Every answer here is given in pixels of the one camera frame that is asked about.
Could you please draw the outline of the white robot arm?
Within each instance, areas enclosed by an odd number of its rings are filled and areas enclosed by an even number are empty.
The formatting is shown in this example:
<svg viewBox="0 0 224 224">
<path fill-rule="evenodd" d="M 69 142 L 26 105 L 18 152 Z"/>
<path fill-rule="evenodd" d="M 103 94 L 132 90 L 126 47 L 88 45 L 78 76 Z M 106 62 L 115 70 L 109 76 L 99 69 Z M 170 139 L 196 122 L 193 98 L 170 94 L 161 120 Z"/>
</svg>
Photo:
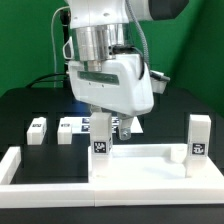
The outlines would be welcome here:
<svg viewBox="0 0 224 224">
<path fill-rule="evenodd" d="M 145 35 L 143 49 L 128 41 L 128 25 L 176 18 L 189 0 L 65 0 L 71 11 L 68 73 L 75 98 L 118 114 L 118 134 L 131 137 L 133 118 L 150 112 L 153 94 L 170 79 L 152 71 Z"/>
</svg>

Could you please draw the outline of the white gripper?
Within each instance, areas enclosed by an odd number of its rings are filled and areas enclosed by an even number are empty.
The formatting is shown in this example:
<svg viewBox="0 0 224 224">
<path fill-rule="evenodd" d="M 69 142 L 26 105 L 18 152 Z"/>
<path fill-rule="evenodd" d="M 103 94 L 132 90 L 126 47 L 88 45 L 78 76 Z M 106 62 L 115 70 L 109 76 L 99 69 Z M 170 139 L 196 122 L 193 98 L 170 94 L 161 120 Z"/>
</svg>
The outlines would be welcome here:
<svg viewBox="0 0 224 224">
<path fill-rule="evenodd" d="M 87 72 L 83 63 L 70 61 L 69 76 L 75 98 L 92 104 L 91 114 L 101 113 L 102 108 L 119 113 L 120 140 L 131 138 L 133 117 L 154 106 L 148 67 L 139 54 L 118 54 L 102 63 L 101 72 Z"/>
</svg>

